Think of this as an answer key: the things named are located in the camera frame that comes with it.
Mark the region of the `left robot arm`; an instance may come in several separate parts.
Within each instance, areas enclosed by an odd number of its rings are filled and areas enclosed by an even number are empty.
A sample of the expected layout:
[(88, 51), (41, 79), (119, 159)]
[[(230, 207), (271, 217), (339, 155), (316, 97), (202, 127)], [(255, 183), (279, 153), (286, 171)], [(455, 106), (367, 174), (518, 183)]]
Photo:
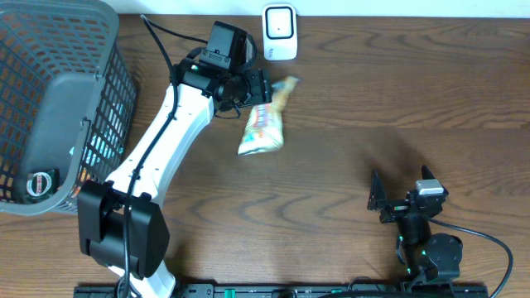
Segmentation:
[(103, 290), (78, 287), (76, 296), (172, 296), (176, 278), (164, 263), (170, 233), (161, 210), (174, 174), (213, 118), (272, 101), (267, 71), (254, 67), (251, 34), (215, 22), (199, 43), (178, 64), (160, 49), (170, 85), (159, 112), (105, 182), (87, 180), (80, 189), (80, 251), (118, 280)]

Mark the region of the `large yellow snack bag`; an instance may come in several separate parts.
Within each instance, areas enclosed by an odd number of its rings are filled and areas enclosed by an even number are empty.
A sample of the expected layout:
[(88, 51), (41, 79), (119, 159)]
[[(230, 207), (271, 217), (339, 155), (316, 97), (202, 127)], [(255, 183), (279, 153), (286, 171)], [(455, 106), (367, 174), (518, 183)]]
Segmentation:
[(242, 140), (240, 156), (278, 151), (284, 144), (282, 112), (290, 94), (300, 80), (287, 76), (272, 85), (272, 102), (254, 106), (249, 114)]

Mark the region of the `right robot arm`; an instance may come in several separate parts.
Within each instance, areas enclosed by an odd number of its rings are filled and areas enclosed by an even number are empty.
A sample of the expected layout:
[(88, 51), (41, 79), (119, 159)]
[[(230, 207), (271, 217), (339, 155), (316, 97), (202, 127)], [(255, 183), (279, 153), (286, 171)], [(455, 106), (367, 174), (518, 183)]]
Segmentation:
[(382, 224), (397, 225), (397, 255), (409, 277), (402, 289), (449, 284), (460, 276), (463, 244), (447, 233), (432, 233), (429, 219), (442, 211), (448, 190), (422, 166), (422, 178), (404, 199), (390, 200), (377, 172), (372, 173), (367, 209), (378, 211)]

